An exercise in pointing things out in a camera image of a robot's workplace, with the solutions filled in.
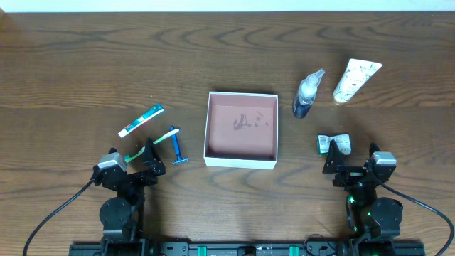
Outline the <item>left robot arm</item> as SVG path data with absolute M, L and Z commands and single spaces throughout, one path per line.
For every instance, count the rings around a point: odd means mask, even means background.
M 100 208 L 102 255 L 150 254 L 151 243 L 143 237 L 145 188 L 157 184 L 166 167 L 150 138 L 142 156 L 146 169 L 132 174 L 127 172 L 127 162 L 115 148 L 93 166 L 91 181 L 117 193 Z

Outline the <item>green white toothbrush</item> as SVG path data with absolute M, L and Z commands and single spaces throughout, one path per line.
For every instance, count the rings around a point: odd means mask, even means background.
M 177 134 L 179 132 L 180 132 L 180 129 L 172 129 L 170 132 L 167 132 L 163 136 L 161 136 L 158 139 L 156 139 L 155 141 L 153 141 L 153 145 L 158 144 L 158 143 L 162 142 L 163 140 L 168 139 L 168 138 L 174 136 L 175 134 Z M 130 161 L 134 160 L 138 156 L 141 156 L 144 153 L 144 151 L 145 151 L 145 147 L 143 146 L 135 155 L 133 155 L 133 156 L 126 155 L 124 157 L 124 160 L 127 163 L 129 163 Z

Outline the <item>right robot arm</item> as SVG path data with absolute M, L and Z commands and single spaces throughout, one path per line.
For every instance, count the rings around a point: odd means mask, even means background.
M 322 173 L 332 175 L 332 184 L 342 187 L 346 196 L 349 228 L 354 234 L 337 244 L 337 255 L 396 255 L 393 239 L 400 234 L 402 204 L 377 196 L 376 188 L 385 184 L 396 169 L 397 160 L 388 151 L 370 144 L 370 158 L 363 166 L 347 166 L 344 155 L 332 140 Z

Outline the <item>green white packet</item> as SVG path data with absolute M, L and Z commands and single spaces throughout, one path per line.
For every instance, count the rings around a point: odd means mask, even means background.
M 334 141 L 342 155 L 350 155 L 352 152 L 349 134 L 339 134 L 334 136 L 319 134 L 317 137 L 317 149 L 320 156 L 327 155 L 330 144 Z

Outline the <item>white Pantene tube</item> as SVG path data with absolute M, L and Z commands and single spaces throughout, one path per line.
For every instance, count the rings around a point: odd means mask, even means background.
M 340 105 L 347 103 L 381 67 L 382 63 L 351 58 L 333 91 L 334 102 Z

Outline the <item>green red toothpaste tube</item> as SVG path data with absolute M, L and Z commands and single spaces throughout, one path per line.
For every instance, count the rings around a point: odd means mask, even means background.
M 145 113 L 137 117 L 131 124 L 128 124 L 125 128 L 118 132 L 119 137 L 124 138 L 125 136 L 131 134 L 135 129 L 164 111 L 165 109 L 159 103 L 155 104 L 149 110 L 145 111 Z

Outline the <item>clear spray bottle dark liquid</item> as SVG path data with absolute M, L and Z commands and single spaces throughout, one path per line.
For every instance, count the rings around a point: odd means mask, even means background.
M 297 119 L 305 118 L 311 109 L 316 99 L 318 86 L 325 72 L 324 69 L 320 69 L 301 81 L 292 105 L 292 111 Z

